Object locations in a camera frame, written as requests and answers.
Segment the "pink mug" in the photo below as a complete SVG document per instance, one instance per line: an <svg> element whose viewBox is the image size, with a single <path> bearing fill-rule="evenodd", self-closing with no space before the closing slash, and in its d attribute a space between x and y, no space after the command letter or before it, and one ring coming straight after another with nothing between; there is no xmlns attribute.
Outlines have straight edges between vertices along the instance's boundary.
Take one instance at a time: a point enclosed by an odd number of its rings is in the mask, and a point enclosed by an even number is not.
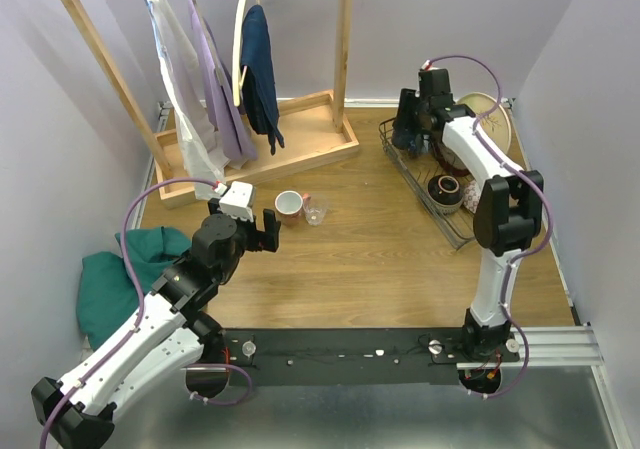
<svg viewBox="0 0 640 449"><path fill-rule="evenodd" d="M304 214L304 205L309 199L308 193L300 194L293 190L281 192L274 200L279 221L286 227L297 225Z"/></svg>

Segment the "clear drinking glass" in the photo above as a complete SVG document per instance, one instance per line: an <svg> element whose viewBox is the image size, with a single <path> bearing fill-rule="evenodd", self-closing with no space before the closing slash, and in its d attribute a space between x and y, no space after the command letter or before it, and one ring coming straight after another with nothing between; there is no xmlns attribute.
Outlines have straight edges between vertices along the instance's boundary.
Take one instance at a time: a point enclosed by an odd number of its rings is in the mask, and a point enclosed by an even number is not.
<svg viewBox="0 0 640 449"><path fill-rule="evenodd" d="M311 226L318 226L323 222L328 211L328 200L322 195L305 194L303 211L306 222Z"/></svg>

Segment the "dark blue mug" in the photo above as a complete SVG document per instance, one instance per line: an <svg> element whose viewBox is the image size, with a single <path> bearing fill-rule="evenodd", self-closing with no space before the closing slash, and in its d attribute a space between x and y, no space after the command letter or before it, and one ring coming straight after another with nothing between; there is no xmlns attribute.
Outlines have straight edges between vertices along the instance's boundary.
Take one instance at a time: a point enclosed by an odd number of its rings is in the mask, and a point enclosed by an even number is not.
<svg viewBox="0 0 640 449"><path fill-rule="evenodd" d="M393 146L405 151L412 159L418 158L424 153L424 137L422 134L394 130L391 137Z"/></svg>

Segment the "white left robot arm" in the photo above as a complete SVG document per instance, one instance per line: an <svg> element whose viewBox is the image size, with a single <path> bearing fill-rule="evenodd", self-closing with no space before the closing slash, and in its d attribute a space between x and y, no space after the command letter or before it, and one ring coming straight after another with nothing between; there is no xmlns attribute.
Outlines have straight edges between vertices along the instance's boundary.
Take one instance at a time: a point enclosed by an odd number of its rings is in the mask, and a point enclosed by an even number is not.
<svg viewBox="0 0 640 449"><path fill-rule="evenodd" d="M247 252L276 252L281 223L263 212L264 227L216 210L194 233L130 318L89 358L60 379L42 378L31 390L42 445L100 448L116 420L170 372L187 369L221 377L247 371L231 362L220 324L205 313Z"/></svg>

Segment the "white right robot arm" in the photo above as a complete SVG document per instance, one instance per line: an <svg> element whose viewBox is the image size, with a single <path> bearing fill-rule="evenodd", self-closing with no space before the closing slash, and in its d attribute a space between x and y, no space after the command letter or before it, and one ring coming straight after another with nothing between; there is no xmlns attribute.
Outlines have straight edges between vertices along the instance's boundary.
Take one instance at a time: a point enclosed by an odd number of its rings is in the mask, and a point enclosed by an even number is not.
<svg viewBox="0 0 640 449"><path fill-rule="evenodd" d="M507 343L514 326L509 305L521 261L541 230L544 180L509 159L486 136L480 116L455 101L447 70L427 63L418 82L418 89L401 92L391 142L412 156L444 145L480 188L473 230L481 269L459 339L462 353L480 361Z"/></svg>

